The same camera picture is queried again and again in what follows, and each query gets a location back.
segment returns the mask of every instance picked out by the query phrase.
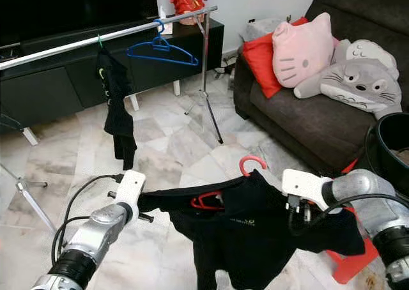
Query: gray plush toy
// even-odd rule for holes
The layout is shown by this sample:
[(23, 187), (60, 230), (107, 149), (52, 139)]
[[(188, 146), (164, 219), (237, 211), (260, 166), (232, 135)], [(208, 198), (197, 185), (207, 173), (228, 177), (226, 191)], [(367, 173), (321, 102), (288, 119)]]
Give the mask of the gray plush toy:
[(379, 45), (358, 40), (339, 42), (333, 65), (300, 82), (294, 89), (297, 98), (318, 94), (372, 112), (377, 119), (402, 112), (399, 72), (392, 55)]

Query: red stool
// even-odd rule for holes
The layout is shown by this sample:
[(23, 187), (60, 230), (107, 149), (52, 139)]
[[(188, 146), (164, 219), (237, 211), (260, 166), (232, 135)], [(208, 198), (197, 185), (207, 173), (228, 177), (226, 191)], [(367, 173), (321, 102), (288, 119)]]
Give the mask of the red stool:
[[(347, 168), (343, 170), (343, 173), (350, 172), (357, 160), (353, 161)], [(356, 274), (361, 272), (369, 263), (371, 263), (375, 258), (379, 256), (378, 251), (372, 244), (371, 239), (366, 238), (365, 243), (365, 254), (358, 256), (347, 256), (343, 257), (339, 254), (328, 250), (327, 254), (334, 260), (337, 264), (337, 268), (332, 274), (332, 277), (340, 284), (346, 284), (349, 282)]]

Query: marble floor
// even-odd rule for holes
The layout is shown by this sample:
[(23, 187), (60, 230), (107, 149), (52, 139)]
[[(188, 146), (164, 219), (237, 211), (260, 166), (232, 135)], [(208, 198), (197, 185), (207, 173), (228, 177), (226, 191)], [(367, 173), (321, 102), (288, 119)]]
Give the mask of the marble floor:
[[(285, 168), (307, 167), (251, 121), (236, 115), (228, 77), (216, 79), (208, 72), (208, 93), (224, 144), (214, 137), (214, 128), (201, 105), (200, 76), (181, 81), (181, 96), (166, 85), (137, 95), (140, 110), (134, 117), (138, 150), (134, 169), (147, 175), (146, 190), (191, 187), (217, 183), (240, 175), (238, 161), (254, 154), (267, 161), (277, 184)], [(189, 116), (184, 115), (198, 103)], [(103, 131), (104, 104), (73, 116), (32, 127), (40, 139), (32, 147), (21, 134), (1, 136), (1, 162), (19, 176), (47, 181), (46, 189), (31, 193), (57, 225), (67, 200), (87, 179), (122, 171), (122, 161), (113, 156), (112, 137)], [(249, 162), (249, 169), (258, 167)], [(52, 236), (26, 200), (15, 193), (13, 180), (0, 176), (0, 289), (30, 289), (37, 277), (50, 268)], [(80, 194), (71, 216), (87, 215), (109, 204), (107, 192), (116, 184), (97, 181)], [(154, 211), (152, 224), (138, 220), (127, 227), (112, 245), (88, 287), (90, 290), (196, 289), (192, 243), (178, 233), (169, 215)], [(73, 224), (67, 236), (75, 231)], [(269, 290), (388, 289), (379, 259), (347, 285), (332, 278), (334, 264), (326, 253), (297, 250)], [(231, 290), (228, 274), (218, 271), (218, 289)]]

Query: white wall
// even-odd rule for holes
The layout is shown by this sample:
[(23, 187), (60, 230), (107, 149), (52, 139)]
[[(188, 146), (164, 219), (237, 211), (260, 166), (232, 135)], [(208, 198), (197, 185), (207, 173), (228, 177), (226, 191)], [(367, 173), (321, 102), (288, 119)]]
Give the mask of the white wall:
[[(219, 9), (212, 12), (212, 18), (225, 25), (223, 51), (237, 49), (242, 39), (239, 32), (245, 28), (250, 19), (278, 17), (285, 19), (287, 15), (296, 20), (304, 15), (313, 0), (208, 0), (207, 5), (217, 5)], [(158, 0), (166, 13), (174, 13), (173, 4), (169, 0)]]

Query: red pillow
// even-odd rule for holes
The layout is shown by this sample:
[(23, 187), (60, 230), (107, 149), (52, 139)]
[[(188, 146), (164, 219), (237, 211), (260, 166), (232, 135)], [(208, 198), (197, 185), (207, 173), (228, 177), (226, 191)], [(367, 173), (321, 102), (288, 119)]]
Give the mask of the red pillow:
[[(308, 23), (305, 17), (296, 20), (291, 25), (298, 26)], [(261, 90), (267, 98), (275, 95), (282, 86), (275, 78), (273, 71), (273, 36), (266, 34), (261, 38), (245, 42), (243, 56), (247, 60)]]

